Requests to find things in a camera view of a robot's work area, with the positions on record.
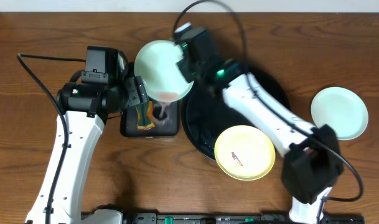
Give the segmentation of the light green plate top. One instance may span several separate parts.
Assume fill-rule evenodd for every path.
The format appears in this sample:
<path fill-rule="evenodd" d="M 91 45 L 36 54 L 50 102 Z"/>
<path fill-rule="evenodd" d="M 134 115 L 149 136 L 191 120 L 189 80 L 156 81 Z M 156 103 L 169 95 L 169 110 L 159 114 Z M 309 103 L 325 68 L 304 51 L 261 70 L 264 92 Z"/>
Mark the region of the light green plate top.
<path fill-rule="evenodd" d="M 328 87 L 311 101 L 311 117 L 317 127 L 330 126 L 339 140 L 351 140 L 368 126 L 368 110 L 362 99 L 342 87 Z"/>

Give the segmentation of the light green plate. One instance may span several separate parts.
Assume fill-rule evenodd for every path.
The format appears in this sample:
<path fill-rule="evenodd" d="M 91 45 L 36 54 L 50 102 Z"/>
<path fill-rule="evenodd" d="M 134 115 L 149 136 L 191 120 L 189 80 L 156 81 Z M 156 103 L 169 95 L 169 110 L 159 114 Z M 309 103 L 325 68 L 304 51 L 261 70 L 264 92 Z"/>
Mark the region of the light green plate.
<path fill-rule="evenodd" d="M 342 87 L 328 87 L 311 101 L 311 117 L 317 127 L 330 126 L 339 140 L 351 140 L 368 126 L 368 110 L 362 99 Z"/>
<path fill-rule="evenodd" d="M 193 82 L 187 82 L 177 63 L 183 59 L 180 46 L 169 40 L 155 40 L 138 52 L 134 74 L 142 78 L 148 97 L 165 103 L 183 99 Z"/>

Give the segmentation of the yellow plate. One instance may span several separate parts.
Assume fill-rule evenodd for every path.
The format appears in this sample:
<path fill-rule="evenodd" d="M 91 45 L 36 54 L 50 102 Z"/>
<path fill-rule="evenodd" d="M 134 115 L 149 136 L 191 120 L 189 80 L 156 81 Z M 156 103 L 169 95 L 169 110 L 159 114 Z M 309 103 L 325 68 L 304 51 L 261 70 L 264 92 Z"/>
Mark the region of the yellow plate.
<path fill-rule="evenodd" d="M 219 135 L 215 160 L 224 173 L 243 181 L 264 177 L 274 166 L 276 153 L 264 132 L 252 126 L 233 126 Z"/>

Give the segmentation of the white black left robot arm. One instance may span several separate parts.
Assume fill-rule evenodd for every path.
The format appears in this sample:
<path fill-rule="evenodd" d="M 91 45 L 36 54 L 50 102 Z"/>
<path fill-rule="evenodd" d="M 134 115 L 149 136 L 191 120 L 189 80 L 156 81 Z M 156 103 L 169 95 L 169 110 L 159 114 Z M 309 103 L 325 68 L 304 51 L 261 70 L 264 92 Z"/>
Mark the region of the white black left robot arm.
<path fill-rule="evenodd" d="M 91 159 L 109 114 L 148 101 L 139 77 L 79 83 L 71 78 L 58 91 L 54 148 L 39 195 L 26 223 L 124 223 L 114 205 L 102 205 L 87 217 L 82 198 Z"/>

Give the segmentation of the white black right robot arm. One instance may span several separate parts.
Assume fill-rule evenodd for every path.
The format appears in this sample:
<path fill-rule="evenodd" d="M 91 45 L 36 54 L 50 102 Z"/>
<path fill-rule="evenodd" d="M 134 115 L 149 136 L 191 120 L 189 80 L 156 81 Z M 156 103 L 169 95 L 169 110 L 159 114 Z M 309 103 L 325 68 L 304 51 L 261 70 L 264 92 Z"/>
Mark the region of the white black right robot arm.
<path fill-rule="evenodd" d="M 190 52 L 178 66 L 194 86 L 182 103 L 182 125 L 196 149 L 215 159 L 223 128 L 245 123 L 260 129 L 284 159 L 282 181 L 294 197 L 290 219 L 319 223 L 323 204 L 344 171 L 334 130 L 292 113 L 279 83 L 258 68 Z"/>

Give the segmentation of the orange green sponge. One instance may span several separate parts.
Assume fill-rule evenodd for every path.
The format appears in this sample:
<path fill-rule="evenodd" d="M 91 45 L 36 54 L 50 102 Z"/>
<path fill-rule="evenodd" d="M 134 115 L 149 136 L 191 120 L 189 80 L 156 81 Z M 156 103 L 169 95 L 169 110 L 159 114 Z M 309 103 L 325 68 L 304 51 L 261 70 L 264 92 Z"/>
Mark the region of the orange green sponge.
<path fill-rule="evenodd" d="M 153 103 L 152 101 L 148 101 L 147 103 L 143 103 L 136 106 L 137 116 L 138 116 L 138 129 L 151 129 L 155 127 L 153 120 Z"/>

